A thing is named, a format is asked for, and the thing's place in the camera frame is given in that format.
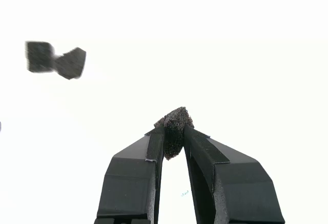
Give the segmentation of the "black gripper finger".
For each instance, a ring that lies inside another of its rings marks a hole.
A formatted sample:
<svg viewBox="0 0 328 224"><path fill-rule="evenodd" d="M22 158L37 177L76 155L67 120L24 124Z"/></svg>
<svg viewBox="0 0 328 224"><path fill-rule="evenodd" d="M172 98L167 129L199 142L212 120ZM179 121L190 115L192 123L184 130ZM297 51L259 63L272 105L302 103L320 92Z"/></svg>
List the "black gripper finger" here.
<svg viewBox="0 0 328 224"><path fill-rule="evenodd" d="M284 223L272 179L254 158L184 128L197 223Z"/></svg>
<svg viewBox="0 0 328 224"><path fill-rule="evenodd" d="M158 223L164 142L159 126L112 157L95 223Z"/></svg>

